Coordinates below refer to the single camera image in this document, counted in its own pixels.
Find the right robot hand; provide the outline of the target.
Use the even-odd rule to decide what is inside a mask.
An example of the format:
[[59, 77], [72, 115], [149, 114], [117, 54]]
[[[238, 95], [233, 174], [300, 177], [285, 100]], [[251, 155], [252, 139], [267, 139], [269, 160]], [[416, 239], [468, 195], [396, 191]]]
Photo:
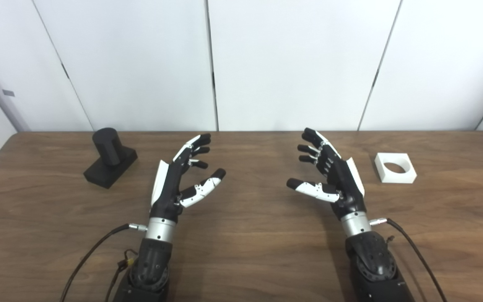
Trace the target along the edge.
[[343, 159], [330, 141], [314, 129], [305, 128], [301, 138], [311, 145], [297, 146], [299, 151], [305, 153], [299, 156], [299, 161], [314, 165], [324, 176], [325, 182], [289, 178], [287, 187], [330, 203], [338, 220], [349, 214], [366, 213], [364, 186], [353, 158]]

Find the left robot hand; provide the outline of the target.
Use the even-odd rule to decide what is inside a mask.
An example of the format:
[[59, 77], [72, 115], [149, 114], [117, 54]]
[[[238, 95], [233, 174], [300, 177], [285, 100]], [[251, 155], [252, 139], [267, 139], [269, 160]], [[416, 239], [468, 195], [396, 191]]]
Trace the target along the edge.
[[211, 143], [211, 134], [197, 135], [180, 148], [170, 163], [160, 162], [151, 199], [150, 218], [177, 223], [185, 208], [203, 200], [222, 182], [226, 176], [226, 170], [218, 169], [200, 183], [184, 190], [180, 189], [182, 176], [191, 167], [200, 169], [208, 167], [207, 163], [195, 160], [194, 157], [209, 153], [209, 143]]

